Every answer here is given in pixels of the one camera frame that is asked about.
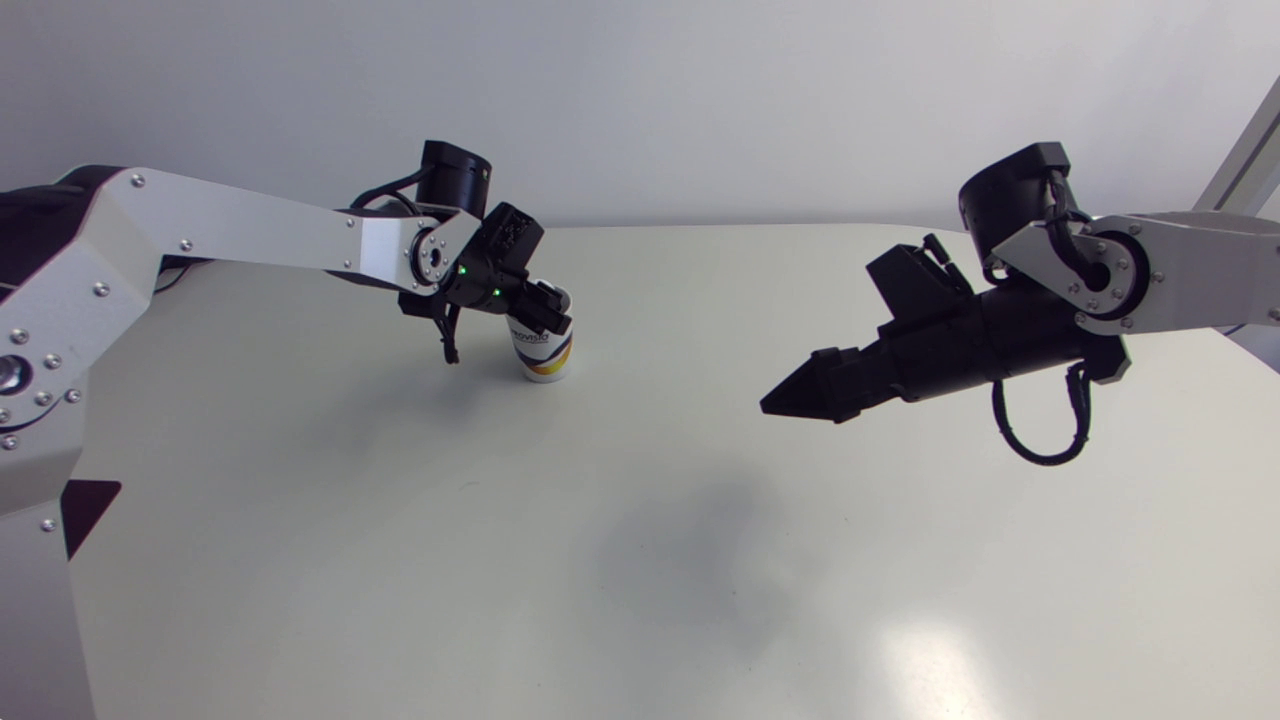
table surface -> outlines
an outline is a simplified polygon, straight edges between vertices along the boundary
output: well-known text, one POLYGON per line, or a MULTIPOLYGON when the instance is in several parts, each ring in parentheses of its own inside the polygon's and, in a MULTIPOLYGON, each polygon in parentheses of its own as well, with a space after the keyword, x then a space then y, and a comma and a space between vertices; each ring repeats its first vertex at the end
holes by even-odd
MULTIPOLYGON (((197 268, 91 378, 100 719, 1280 716, 1280 378, 1217 333, 1130 338, 1059 469, 986 389, 759 413, 922 232, 553 231, 550 386, 502 318, 447 366, 390 293, 197 268)), ((1007 391, 1065 447, 1061 370, 1007 391)))

paper cup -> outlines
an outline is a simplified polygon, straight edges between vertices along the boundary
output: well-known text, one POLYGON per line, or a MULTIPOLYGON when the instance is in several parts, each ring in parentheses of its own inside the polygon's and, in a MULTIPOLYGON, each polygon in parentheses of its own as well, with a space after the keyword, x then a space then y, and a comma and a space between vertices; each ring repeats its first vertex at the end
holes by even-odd
MULTIPOLYGON (((570 311, 572 300, 564 288, 547 281, 534 282, 559 293, 561 311, 570 311)), ((520 359, 520 369, 525 378, 535 383, 553 383, 568 373, 568 355, 573 350, 572 322, 564 334, 553 334, 549 331, 535 333, 511 315, 507 315, 507 327, 511 329, 511 342, 516 346, 516 357, 520 359)))

